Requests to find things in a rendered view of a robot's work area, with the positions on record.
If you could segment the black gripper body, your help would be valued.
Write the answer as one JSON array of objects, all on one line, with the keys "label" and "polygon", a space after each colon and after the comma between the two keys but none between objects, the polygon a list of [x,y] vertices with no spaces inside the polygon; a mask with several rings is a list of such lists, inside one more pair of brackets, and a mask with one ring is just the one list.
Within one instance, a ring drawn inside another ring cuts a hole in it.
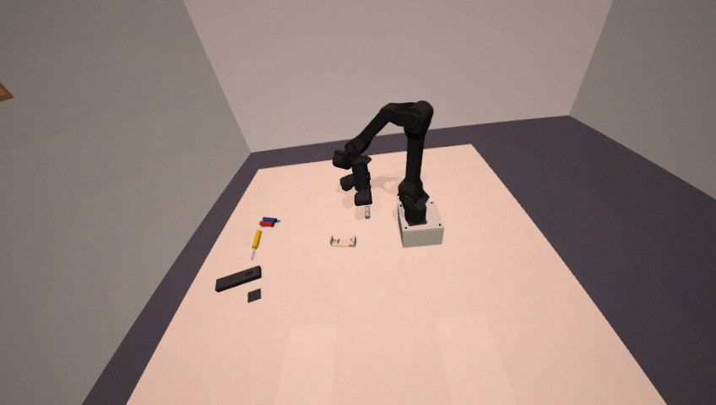
[{"label": "black gripper body", "polygon": [[370,172],[367,171],[364,175],[354,175],[353,174],[353,181],[356,182],[357,187],[355,187],[355,190],[358,190],[358,193],[355,194],[355,205],[356,206],[363,206],[363,205],[371,205],[372,204],[372,194],[370,193],[370,179],[371,175]]}]

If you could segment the small dark grey flat square piece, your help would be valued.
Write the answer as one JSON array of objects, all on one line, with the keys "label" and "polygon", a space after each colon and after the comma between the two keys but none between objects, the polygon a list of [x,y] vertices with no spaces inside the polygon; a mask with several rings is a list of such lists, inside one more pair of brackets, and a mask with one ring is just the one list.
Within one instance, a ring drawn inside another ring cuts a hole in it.
[{"label": "small dark grey flat square piece", "polygon": [[252,303],[253,301],[259,299],[261,299],[261,289],[254,289],[253,291],[248,292],[247,303]]}]

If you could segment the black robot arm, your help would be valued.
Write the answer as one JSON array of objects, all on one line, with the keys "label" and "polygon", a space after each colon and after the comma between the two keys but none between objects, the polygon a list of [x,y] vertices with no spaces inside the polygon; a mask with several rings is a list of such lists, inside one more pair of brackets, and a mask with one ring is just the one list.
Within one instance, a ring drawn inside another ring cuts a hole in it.
[{"label": "black robot arm", "polygon": [[372,139],[389,123],[403,127],[408,141],[406,174],[399,184],[399,201],[404,207],[404,216],[409,226],[426,224],[426,194],[420,178],[426,132],[431,125],[433,107],[425,100],[407,103],[388,103],[382,107],[360,135],[345,144],[345,151],[336,149],[333,166],[349,170],[352,174],[339,179],[342,190],[349,191],[357,187],[353,174],[362,176],[367,173],[367,164],[372,160],[367,154],[361,155],[369,147]]}]

